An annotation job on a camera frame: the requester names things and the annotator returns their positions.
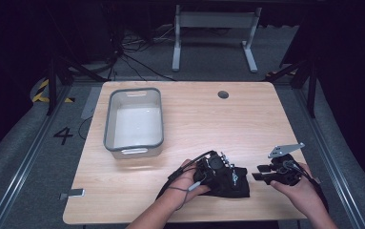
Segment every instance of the number 4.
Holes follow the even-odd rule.
[[[57,132],[54,137],[63,137],[63,141],[61,142],[61,145],[66,144],[67,137],[72,137],[72,135],[69,135],[70,128],[66,127],[63,130]]]

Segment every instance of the black cable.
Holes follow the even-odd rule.
[[[125,53],[123,53],[123,54],[124,54],[126,57],[130,58],[131,60],[133,60],[133,61],[135,61],[135,62],[139,63],[140,65],[142,65],[142,66],[144,66],[144,67],[146,67],[148,70],[152,71],[153,73],[155,73],[155,74],[157,74],[157,75],[159,75],[159,76],[161,76],[161,77],[164,77],[164,78],[170,79],[170,80],[172,80],[172,81],[176,81],[176,80],[174,80],[174,79],[172,79],[172,78],[170,78],[170,77],[167,77],[167,76],[165,76],[165,75],[163,75],[163,74],[161,74],[161,73],[156,72],[155,70],[153,70],[153,69],[152,69],[152,68],[150,68],[149,66],[147,66],[147,65],[145,65],[145,64],[143,64],[143,63],[141,63],[140,61],[138,61],[138,60],[134,59],[133,57],[131,57],[131,56],[129,56],[129,55],[127,55],[127,54],[125,54]]]
[[[190,171],[190,170],[195,170],[196,168],[191,168],[191,169],[187,169],[187,170],[184,170],[183,172],[184,173],[186,173],[186,172],[188,172],[188,171]]]
[[[134,34],[126,34],[125,35],[125,39],[128,38],[129,40],[127,42],[123,42],[122,43],[122,48],[125,52],[142,52],[145,51],[146,49],[152,47],[153,45],[156,44],[160,44],[163,43],[164,41],[166,41],[167,39],[169,39],[169,37],[171,36],[171,31],[173,31],[173,28],[168,29],[167,31],[165,31],[165,33],[163,33],[162,31],[152,31],[154,38],[152,39],[153,42],[147,42],[144,39],[140,38],[138,35],[136,35],[136,38],[133,39]],[[160,33],[162,32],[162,35],[159,37],[156,37],[156,33]],[[130,49],[130,48],[126,48],[126,45],[132,45],[132,44],[138,44],[138,47],[135,49]]]
[[[114,63],[111,65],[111,68],[109,70],[108,79],[110,79],[110,77],[111,77],[111,74],[112,74],[112,71],[113,71],[113,66],[114,66]]]
[[[312,185],[314,186],[314,189],[315,189],[316,193],[321,198],[322,203],[325,206],[325,209],[327,210],[327,212],[329,212],[328,200],[325,197],[324,192],[322,192],[321,185],[318,182],[316,182],[316,180],[314,178],[312,178],[309,175],[309,173],[307,173],[307,171],[304,170],[303,167],[301,167],[297,162],[292,161],[292,164],[289,164],[287,166],[289,168],[292,168],[292,169],[298,171],[298,173],[300,173],[302,176],[304,176],[306,179],[308,179],[310,181],[310,183],[312,183]]]
[[[177,187],[172,187],[172,186],[170,186],[168,188],[169,189],[175,189],[175,190],[179,190],[179,191],[185,192],[185,198],[183,199],[182,204],[178,208],[176,208],[176,210],[175,210],[175,211],[178,211],[179,209],[181,209],[183,207],[183,205],[185,205],[186,198],[188,197],[189,190],[188,189],[181,189],[181,188],[177,188]]]
[[[125,59],[123,59],[122,57],[120,57],[120,59],[121,60],[123,60],[123,61],[125,61],[126,62],[126,64],[128,64],[129,65],[129,67],[131,67],[131,69],[133,69],[136,73],[137,73],[137,75],[141,78],[141,79],[143,79],[144,81],[146,81],[147,82],[147,80],[143,77],[143,76],[141,76],[140,75],[140,73],[137,71],[137,69],[135,69],[134,67],[132,67],[132,65],[129,63],[129,61],[127,61],[127,60],[125,60]]]
[[[102,73],[103,71],[109,69],[112,65],[114,65],[114,62],[111,62],[103,67],[99,67],[97,69],[92,69],[89,71],[92,72],[92,73]],[[79,71],[73,71],[73,70],[69,70],[73,75],[84,75],[83,73],[79,72]]]
[[[197,160],[201,159],[203,156],[209,155],[214,151],[209,151],[207,153],[202,154],[201,156],[198,156],[197,158],[189,161],[186,165],[179,167],[176,171],[174,171],[169,177],[167,182],[164,184],[164,186],[162,186],[161,190],[159,191],[156,199],[158,199],[159,197],[161,197],[165,190],[167,190],[167,188],[179,177],[181,176],[183,173],[185,173],[186,171],[184,171],[186,168],[188,168],[189,166],[193,165]]]
[[[79,135],[81,138],[83,138],[84,140],[86,140],[87,138],[86,138],[86,137],[81,136],[81,127],[84,125],[84,123],[85,123],[87,120],[89,120],[89,119],[91,119],[91,118],[92,118],[92,116],[91,116],[91,117],[89,117],[89,118],[87,118],[87,119],[85,119],[85,120],[81,123],[80,127],[78,128],[78,135]]]
[[[215,34],[215,35],[226,35],[227,33],[229,33],[230,29],[215,29],[215,28],[209,28],[209,29],[205,29],[204,31],[209,32],[211,34]]]

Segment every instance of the hand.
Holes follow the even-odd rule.
[[[185,160],[181,167],[185,166],[189,162],[189,159]],[[196,163],[186,168],[184,173],[179,176],[164,192],[162,198],[172,200],[172,205],[175,210],[183,206],[183,204],[191,201],[194,197],[210,191],[210,188],[207,185],[199,185],[190,192],[188,191],[188,189],[194,184],[193,175],[195,172]]]
[[[299,165],[312,177],[308,165],[303,163]],[[295,186],[285,185],[275,180],[272,180],[271,186],[286,195],[294,207],[312,222],[315,229],[336,228],[314,186],[304,176]]]

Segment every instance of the gray carpet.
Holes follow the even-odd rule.
[[[231,30],[226,34],[213,31],[184,31],[182,39],[181,65],[178,73],[172,72],[173,42],[165,40],[142,52],[127,52],[156,72],[178,81],[259,81],[270,71],[278,70],[278,65],[292,40],[296,28],[259,28],[253,41],[253,55],[258,73],[250,73],[244,52],[240,48],[246,32]],[[122,57],[113,67],[113,71],[101,73],[102,76],[121,80],[168,80],[160,77]],[[287,84],[291,79],[286,76],[275,83],[279,98],[292,124],[297,140],[306,143],[303,148],[315,177],[319,177],[322,188],[330,204],[330,213],[339,228],[365,228],[355,226],[338,194],[335,181],[327,170],[321,156],[308,114],[303,112],[298,93],[306,94],[307,85],[301,91],[291,89]],[[22,160],[34,147],[34,138],[49,119],[51,124],[46,130],[40,149],[30,164],[30,172],[24,177],[21,189],[12,196],[11,204],[0,217],[0,228],[82,228],[82,225],[67,225],[62,216],[65,200],[59,200],[61,193],[70,190],[79,157],[88,133],[93,103],[101,84],[87,77],[77,76],[74,84],[66,89],[59,87],[65,97],[75,98],[72,103],[62,103],[56,109],[54,117],[46,117],[48,104],[36,102],[33,108],[12,128],[0,144],[0,201],[15,180],[15,173]],[[39,84],[30,92],[34,96]],[[319,85],[315,100],[314,122],[323,134],[329,153],[335,159],[338,169],[349,184],[361,216],[365,221],[365,175],[358,167],[352,152],[346,145],[331,110],[325,101]],[[69,129],[69,136],[63,144],[63,137],[54,135]],[[126,225],[88,225],[87,228],[124,228]],[[311,228],[304,219],[301,228]],[[280,221],[281,229],[297,228],[296,220]]]

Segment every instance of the white plastic bin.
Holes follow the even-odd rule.
[[[156,88],[111,94],[104,145],[114,158],[158,156],[164,141],[161,93]]]

